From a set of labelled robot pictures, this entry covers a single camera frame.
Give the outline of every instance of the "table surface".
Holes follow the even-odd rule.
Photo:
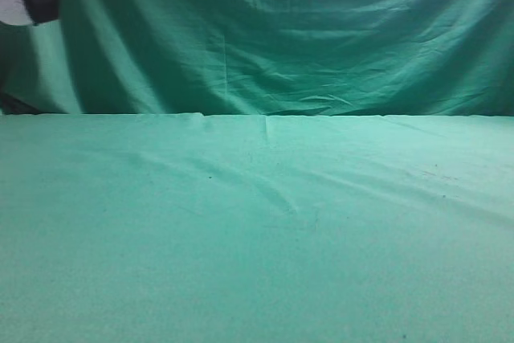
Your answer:
[[[0,116],[0,341],[506,342],[514,118]]]

